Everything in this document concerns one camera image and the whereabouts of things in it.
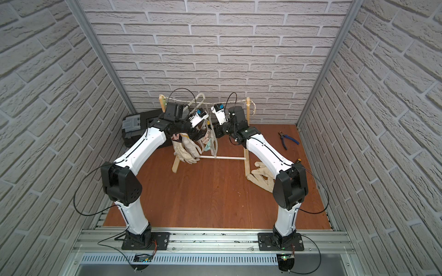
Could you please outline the grey clip hanger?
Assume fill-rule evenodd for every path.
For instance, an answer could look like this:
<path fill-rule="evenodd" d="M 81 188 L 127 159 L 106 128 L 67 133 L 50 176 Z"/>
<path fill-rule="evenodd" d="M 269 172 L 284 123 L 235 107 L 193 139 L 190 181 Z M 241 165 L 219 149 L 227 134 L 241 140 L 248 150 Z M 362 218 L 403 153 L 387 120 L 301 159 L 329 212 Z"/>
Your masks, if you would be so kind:
<path fill-rule="evenodd" d="M 211 130 L 211 135 L 212 135 L 212 150 L 210 150 L 210 152 L 211 152 L 211 155 L 216 158 L 218 156 L 218 140 L 215 136 L 215 133 L 213 130 L 213 123 L 210 118 L 207 120 L 207 130 L 208 129 Z"/>

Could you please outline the white glove yellow cuff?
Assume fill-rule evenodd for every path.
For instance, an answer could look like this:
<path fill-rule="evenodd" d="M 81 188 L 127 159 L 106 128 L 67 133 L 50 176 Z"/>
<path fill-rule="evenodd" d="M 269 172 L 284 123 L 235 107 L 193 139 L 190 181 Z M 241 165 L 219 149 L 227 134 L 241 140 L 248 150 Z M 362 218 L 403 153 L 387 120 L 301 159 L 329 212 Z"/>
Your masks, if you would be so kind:
<path fill-rule="evenodd" d="M 190 139 L 187 133 L 177 133 L 172 135 L 174 154 L 181 162 L 195 164 L 200 161 L 202 153 L 200 147 Z"/>

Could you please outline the white clip hanger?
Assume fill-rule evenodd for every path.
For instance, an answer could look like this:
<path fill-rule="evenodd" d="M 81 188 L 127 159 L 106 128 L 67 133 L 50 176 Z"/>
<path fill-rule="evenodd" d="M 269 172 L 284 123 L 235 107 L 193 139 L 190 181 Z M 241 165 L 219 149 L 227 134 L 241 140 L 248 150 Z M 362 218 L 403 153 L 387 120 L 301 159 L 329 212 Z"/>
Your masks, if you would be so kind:
<path fill-rule="evenodd" d="M 205 100 L 205 94 L 199 93 L 194 100 L 185 105 L 184 111 L 188 111 L 188 116 L 191 117 L 197 109 L 202 108 L 201 106 L 205 103 Z"/>

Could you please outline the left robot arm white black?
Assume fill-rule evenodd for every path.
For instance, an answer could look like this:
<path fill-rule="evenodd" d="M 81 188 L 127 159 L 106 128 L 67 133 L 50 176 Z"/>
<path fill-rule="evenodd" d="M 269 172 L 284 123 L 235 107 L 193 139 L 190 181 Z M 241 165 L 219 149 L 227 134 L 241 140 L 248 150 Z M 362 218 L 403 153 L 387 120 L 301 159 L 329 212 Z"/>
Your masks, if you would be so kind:
<path fill-rule="evenodd" d="M 140 203 L 142 185 L 137 179 L 152 153 L 170 139 L 180 161 L 190 164 L 199 161 L 201 149 L 195 141 L 201 139 L 204 132 L 198 125 L 206 121 L 208 113 L 199 108 L 184 116 L 183 110 L 182 104 L 168 104 L 125 154 L 113 163 L 104 163 L 101 168 L 103 190 L 118 206 L 127 226 L 121 234 L 123 250 L 143 250 L 154 245 L 151 224 Z"/>

